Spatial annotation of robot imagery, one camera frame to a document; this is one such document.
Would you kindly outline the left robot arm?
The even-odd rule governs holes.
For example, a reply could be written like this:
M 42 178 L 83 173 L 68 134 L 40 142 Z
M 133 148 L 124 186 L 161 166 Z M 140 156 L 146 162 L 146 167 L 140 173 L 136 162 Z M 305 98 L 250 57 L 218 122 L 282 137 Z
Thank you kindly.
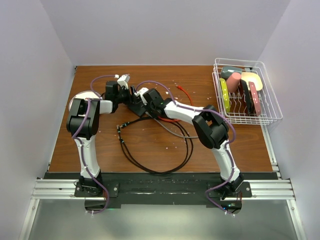
M 126 80 L 118 79 L 106 82 L 104 95 L 87 90 L 71 99 L 66 129 L 76 143 L 80 159 L 78 191 L 86 191 L 91 196 L 105 192 L 95 146 L 100 115 L 114 113 L 119 104 L 131 104 L 133 92 Z

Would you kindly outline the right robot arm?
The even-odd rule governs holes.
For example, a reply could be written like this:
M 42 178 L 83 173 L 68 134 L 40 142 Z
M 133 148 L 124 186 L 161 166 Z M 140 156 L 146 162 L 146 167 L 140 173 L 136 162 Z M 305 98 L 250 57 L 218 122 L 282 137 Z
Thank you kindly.
M 210 149 L 220 169 L 222 183 L 217 187 L 230 197 L 241 190 L 244 177 L 232 156 L 228 132 L 234 127 L 219 114 L 212 105 L 195 107 L 182 104 L 172 98 L 163 99 L 160 93 L 152 88 L 139 91 L 146 111 L 155 117 L 176 119 L 193 125 L 199 141 Z

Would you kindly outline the black network switch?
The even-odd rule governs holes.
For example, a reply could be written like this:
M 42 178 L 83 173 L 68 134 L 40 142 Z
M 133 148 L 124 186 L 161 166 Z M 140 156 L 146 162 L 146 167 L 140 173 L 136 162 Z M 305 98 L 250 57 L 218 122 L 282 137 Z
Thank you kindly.
M 136 100 L 139 100 L 137 106 L 131 106 L 128 107 L 128 109 L 141 118 L 146 113 L 148 108 L 146 105 L 143 104 L 143 102 L 140 99 L 137 98 Z

